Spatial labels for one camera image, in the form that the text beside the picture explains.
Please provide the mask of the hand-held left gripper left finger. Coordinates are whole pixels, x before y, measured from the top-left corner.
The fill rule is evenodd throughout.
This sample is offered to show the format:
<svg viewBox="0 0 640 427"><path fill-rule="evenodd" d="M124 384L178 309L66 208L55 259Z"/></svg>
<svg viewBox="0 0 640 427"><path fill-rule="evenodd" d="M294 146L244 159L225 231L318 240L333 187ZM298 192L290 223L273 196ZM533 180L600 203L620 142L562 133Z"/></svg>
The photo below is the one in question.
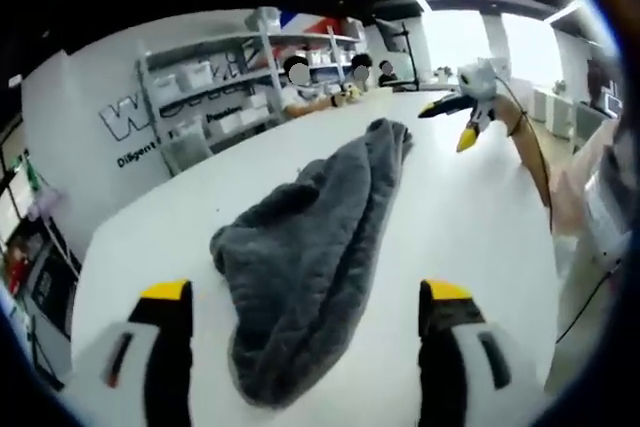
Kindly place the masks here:
<svg viewBox="0 0 640 427"><path fill-rule="evenodd" d="M191 282L148 288L81 353L68 406L86 426L190 426L192 336Z"/></svg>

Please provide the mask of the person's right hand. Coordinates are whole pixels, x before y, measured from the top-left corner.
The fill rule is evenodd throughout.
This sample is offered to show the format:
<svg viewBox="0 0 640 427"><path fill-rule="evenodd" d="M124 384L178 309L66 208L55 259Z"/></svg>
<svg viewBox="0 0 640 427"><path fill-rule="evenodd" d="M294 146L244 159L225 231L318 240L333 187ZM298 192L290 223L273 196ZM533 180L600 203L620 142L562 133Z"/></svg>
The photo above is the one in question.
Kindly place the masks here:
<svg viewBox="0 0 640 427"><path fill-rule="evenodd" d="M502 94L495 97L493 105L495 119L504 123L507 136L512 137L520 129L524 112L513 100Z"/></svg>

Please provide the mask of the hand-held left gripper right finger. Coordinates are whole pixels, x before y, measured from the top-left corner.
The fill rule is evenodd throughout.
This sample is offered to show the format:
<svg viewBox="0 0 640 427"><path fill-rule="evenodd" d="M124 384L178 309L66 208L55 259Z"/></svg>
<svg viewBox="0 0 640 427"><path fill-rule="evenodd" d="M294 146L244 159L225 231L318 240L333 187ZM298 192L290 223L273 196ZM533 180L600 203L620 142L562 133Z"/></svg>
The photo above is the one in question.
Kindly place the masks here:
<svg viewBox="0 0 640 427"><path fill-rule="evenodd" d="M532 426L548 404L535 364L471 293L420 284L420 426Z"/></svg>

